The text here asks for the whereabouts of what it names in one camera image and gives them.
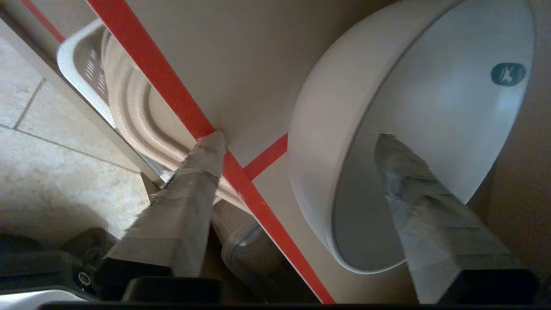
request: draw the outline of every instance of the tile floor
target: tile floor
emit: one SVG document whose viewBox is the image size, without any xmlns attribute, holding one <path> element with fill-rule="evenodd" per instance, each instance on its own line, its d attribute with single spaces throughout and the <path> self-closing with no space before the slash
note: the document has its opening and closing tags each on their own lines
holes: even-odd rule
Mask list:
<svg viewBox="0 0 551 310">
<path fill-rule="evenodd" d="M 46 248 L 120 238 L 149 200 L 137 167 L 0 38 L 0 233 Z"/>
</svg>

